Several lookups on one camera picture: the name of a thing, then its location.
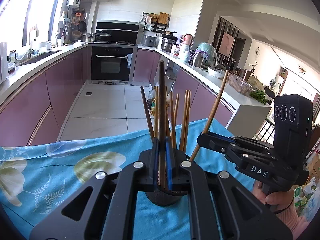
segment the hand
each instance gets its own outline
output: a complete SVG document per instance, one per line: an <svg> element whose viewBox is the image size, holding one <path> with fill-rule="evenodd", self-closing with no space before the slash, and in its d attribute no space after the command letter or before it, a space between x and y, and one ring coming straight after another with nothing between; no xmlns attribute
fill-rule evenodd
<svg viewBox="0 0 320 240"><path fill-rule="evenodd" d="M287 192L278 191L267 196L262 192L262 182L256 180L253 184L252 194L260 200L262 204L277 205L276 210L282 210L290 205L294 196L294 190L292 187Z"/></svg>

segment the oven door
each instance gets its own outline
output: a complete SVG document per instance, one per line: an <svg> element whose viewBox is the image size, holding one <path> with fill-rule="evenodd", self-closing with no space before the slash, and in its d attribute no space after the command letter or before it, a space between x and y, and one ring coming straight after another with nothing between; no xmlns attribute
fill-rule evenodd
<svg viewBox="0 0 320 240"><path fill-rule="evenodd" d="M91 80L132 81L137 50L123 46L92 47Z"/></svg>

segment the framed picture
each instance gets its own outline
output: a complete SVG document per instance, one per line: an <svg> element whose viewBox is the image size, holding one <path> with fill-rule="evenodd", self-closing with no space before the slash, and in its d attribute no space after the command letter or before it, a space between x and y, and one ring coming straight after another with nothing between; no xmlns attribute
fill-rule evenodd
<svg viewBox="0 0 320 240"><path fill-rule="evenodd" d="M218 52L229 57L234 40L235 40L234 37L232 37L228 33L224 33Z"/></svg>

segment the camera lens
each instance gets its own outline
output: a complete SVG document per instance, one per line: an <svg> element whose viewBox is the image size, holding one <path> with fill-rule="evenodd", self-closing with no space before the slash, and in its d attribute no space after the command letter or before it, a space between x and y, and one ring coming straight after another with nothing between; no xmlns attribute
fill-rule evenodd
<svg viewBox="0 0 320 240"><path fill-rule="evenodd" d="M294 120L296 119L296 110L294 109L293 106L289 110L289 119L290 119L290 122L294 122Z"/></svg>
<svg viewBox="0 0 320 240"><path fill-rule="evenodd" d="M281 111L280 111L280 115L281 115L281 120L285 121L287 120L287 107L286 106L281 106Z"/></svg>
<svg viewBox="0 0 320 240"><path fill-rule="evenodd" d="M276 106L275 116L276 116L277 118L279 117L279 106Z"/></svg>

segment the kitchen sink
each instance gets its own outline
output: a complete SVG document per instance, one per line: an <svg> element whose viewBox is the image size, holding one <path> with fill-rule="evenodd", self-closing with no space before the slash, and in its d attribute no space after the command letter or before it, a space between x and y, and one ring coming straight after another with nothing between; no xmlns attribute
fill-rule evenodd
<svg viewBox="0 0 320 240"><path fill-rule="evenodd" d="M55 53L57 53L57 52L59 52L59 51L61 51L61 50L43 52L43 53L41 53L41 54L39 54L39 55L31 58L31 59L28 59L27 61L25 61L24 63L19 64L19 65L20 65L20 66L23 66L23 65L27 65L27 64L31 64L31 63L36 63L36 62L38 62L39 60L44 59L44 58L46 58L46 57L49 57L50 55L55 54Z"/></svg>

